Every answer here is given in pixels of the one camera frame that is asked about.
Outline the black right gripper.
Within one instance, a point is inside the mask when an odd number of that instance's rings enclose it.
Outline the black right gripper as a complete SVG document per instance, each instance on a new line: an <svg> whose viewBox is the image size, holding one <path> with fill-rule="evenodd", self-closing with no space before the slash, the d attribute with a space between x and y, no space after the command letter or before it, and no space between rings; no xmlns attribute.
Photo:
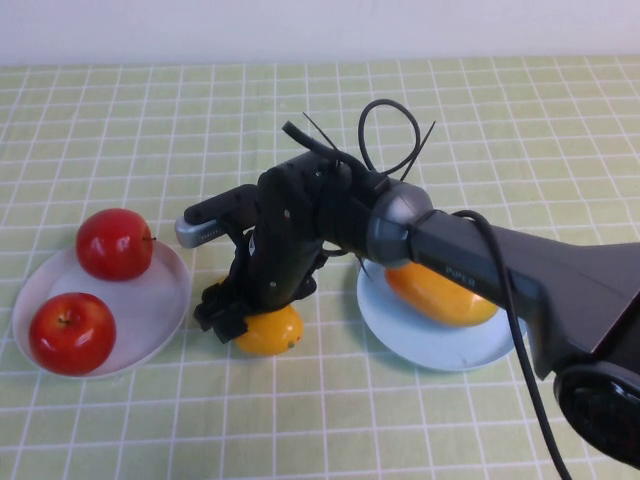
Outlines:
<svg viewBox="0 0 640 480"><path fill-rule="evenodd" d="M279 310L313 294L314 272L326 262L318 232L321 199L350 184L350 168L311 152L278 164L257 182L257 223L248 241L249 258L240 294L250 313ZM194 308L202 330L214 329L222 344L248 332L245 317L229 313L228 282L205 288Z"/></svg>

